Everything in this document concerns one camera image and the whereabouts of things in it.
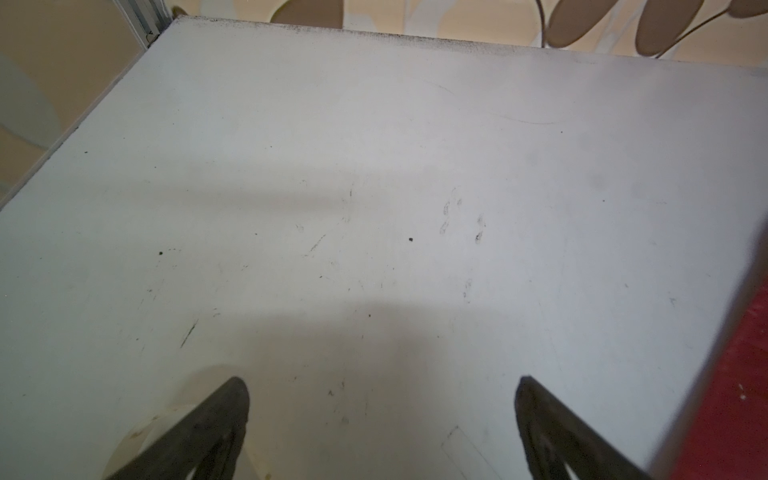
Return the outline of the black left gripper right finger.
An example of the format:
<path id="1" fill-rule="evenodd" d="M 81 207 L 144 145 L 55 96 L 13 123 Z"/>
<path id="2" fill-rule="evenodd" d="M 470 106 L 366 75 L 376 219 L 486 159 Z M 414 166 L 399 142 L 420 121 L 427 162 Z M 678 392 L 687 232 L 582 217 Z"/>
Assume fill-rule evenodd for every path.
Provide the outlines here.
<path id="1" fill-rule="evenodd" d="M 532 376 L 519 381 L 515 413 L 534 479 L 649 477 Z"/>

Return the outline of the dark red wrapping paper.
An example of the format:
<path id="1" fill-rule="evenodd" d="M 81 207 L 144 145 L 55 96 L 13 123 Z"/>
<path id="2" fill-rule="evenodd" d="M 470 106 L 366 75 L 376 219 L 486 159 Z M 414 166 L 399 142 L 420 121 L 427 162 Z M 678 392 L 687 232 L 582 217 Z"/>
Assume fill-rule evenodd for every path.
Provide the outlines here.
<path id="1" fill-rule="evenodd" d="M 720 356 L 672 479 L 767 477 L 767 285 Z"/>

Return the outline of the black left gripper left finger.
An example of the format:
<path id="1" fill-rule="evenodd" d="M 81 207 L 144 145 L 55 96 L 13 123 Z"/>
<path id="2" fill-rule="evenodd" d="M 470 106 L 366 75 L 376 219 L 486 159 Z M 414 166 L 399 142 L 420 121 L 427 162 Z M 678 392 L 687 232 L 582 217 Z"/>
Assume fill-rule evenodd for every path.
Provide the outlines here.
<path id="1" fill-rule="evenodd" d="M 232 479 L 250 408 L 243 379 L 233 376 L 112 479 Z"/>

